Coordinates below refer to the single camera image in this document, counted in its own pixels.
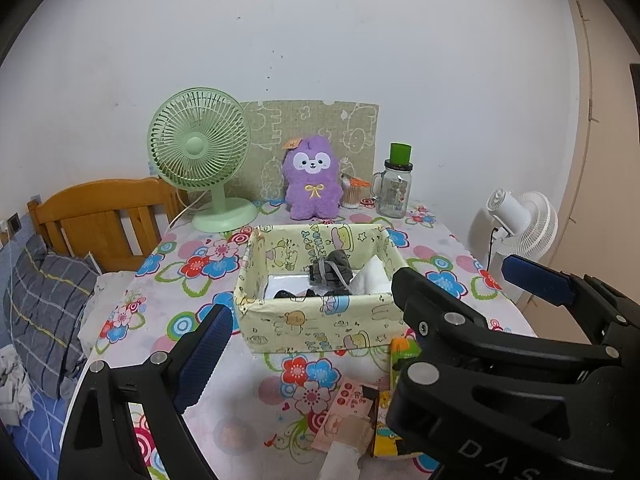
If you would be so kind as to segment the white cloth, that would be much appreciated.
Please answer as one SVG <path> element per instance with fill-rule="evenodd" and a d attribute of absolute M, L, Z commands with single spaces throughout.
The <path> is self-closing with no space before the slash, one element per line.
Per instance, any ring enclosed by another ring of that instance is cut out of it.
<path fill-rule="evenodd" d="M 373 256 L 362 269 L 358 270 L 348 284 L 352 295 L 388 294 L 392 282 L 385 272 L 382 260 Z"/>

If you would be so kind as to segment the pink wet wipes pack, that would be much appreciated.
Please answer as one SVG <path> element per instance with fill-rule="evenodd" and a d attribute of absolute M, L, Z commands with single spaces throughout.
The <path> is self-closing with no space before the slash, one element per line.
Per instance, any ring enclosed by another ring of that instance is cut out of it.
<path fill-rule="evenodd" d="M 342 422 L 349 416 L 370 419 L 372 406 L 377 398 L 378 388 L 374 385 L 345 378 L 324 416 L 311 447 L 317 451 L 328 452 L 341 429 Z"/>

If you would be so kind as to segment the grey sock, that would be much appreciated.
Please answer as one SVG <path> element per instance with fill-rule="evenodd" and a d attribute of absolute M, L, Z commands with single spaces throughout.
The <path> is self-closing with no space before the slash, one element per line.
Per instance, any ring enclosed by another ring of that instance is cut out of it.
<path fill-rule="evenodd" d="M 326 257 L 319 257 L 308 269 L 311 288 L 321 296 L 348 296 L 348 284 L 354 277 L 348 255 L 335 249 Z"/>

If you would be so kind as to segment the green orange tissue pack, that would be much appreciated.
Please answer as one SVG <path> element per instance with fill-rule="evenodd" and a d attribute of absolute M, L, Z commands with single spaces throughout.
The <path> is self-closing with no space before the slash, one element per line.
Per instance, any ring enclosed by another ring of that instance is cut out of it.
<path fill-rule="evenodd" d="M 404 365 L 420 356 L 421 349 L 413 338 L 397 337 L 390 342 L 390 390 L 394 390 Z"/>

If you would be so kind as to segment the yellow cartoon packet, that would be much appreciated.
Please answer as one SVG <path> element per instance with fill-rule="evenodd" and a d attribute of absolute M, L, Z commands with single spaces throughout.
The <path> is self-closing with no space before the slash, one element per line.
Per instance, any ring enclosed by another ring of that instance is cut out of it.
<path fill-rule="evenodd" d="M 404 439 L 401 439 L 386 425 L 386 415 L 390 407 L 390 400 L 392 400 L 390 390 L 383 390 L 378 393 L 371 455 L 381 460 L 404 460 L 405 458 L 418 457 L 420 452 L 414 452 Z"/>

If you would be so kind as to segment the white standing fan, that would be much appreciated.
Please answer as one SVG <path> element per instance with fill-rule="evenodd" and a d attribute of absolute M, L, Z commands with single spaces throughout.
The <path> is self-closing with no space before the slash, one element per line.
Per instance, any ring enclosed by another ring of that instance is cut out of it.
<path fill-rule="evenodd" d="M 558 232 L 558 214 L 541 192 L 514 196 L 504 188 L 497 188 L 489 196 L 486 210 L 498 222 L 500 255 L 539 261 L 551 248 Z"/>

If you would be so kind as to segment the glass jar green lid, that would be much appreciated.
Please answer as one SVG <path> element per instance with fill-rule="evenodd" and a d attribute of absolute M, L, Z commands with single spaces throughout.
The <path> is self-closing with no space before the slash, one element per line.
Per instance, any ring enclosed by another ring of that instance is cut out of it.
<path fill-rule="evenodd" d="M 402 218 L 408 207 L 413 164 L 409 144 L 390 144 L 384 169 L 372 176 L 372 194 L 381 216 Z"/>

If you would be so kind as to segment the grey plaid pillow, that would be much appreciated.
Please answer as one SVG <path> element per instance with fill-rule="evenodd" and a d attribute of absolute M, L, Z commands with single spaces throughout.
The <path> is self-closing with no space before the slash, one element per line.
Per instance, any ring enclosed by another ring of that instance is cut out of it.
<path fill-rule="evenodd" d="M 89 258 L 62 256 L 35 234 L 17 256 L 3 297 L 13 347 L 32 386 L 70 399 L 86 362 L 82 315 L 99 273 Z"/>

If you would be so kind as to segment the toothpick holder with carrot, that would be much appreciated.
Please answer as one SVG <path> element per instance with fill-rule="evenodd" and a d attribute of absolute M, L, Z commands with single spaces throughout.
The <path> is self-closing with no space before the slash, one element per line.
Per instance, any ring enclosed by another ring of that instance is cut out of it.
<path fill-rule="evenodd" d="M 340 177 L 343 195 L 341 205 L 344 208 L 358 208 L 360 200 L 370 196 L 371 183 L 349 174 L 341 174 Z"/>

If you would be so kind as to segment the yellow cartoon fabric box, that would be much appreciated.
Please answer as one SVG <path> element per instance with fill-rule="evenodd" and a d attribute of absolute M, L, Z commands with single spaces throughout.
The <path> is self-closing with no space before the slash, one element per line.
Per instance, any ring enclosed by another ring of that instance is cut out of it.
<path fill-rule="evenodd" d="M 254 352 L 329 352 L 389 344 L 407 326 L 390 282 L 406 262 L 376 224 L 258 226 L 234 290 Z"/>

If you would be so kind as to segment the purple plush toy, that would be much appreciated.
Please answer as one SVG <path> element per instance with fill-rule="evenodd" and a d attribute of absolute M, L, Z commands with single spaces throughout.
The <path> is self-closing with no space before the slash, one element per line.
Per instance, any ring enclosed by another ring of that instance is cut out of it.
<path fill-rule="evenodd" d="M 343 196 L 340 165 L 324 136 L 302 139 L 285 155 L 285 203 L 292 220 L 334 219 Z"/>

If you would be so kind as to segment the beige cartoon board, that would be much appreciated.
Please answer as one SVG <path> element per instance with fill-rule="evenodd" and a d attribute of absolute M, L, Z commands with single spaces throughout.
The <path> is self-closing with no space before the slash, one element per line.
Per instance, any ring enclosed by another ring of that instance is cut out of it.
<path fill-rule="evenodd" d="M 244 102 L 242 107 L 250 126 L 250 150 L 241 170 L 224 185 L 227 194 L 248 200 L 282 198 L 284 146 L 314 134 L 330 141 L 341 172 L 362 180 L 373 174 L 377 105 L 287 100 Z"/>

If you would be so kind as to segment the green desk fan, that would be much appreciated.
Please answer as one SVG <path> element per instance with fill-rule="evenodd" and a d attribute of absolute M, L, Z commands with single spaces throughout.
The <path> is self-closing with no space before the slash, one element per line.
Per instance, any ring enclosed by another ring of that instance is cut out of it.
<path fill-rule="evenodd" d="M 228 93 L 195 87 L 174 94 L 154 114 L 146 145 L 161 178 L 179 190 L 210 197 L 194 212 L 194 229 L 221 233 L 256 219 L 257 208 L 250 200 L 224 192 L 250 149 L 243 107 Z"/>

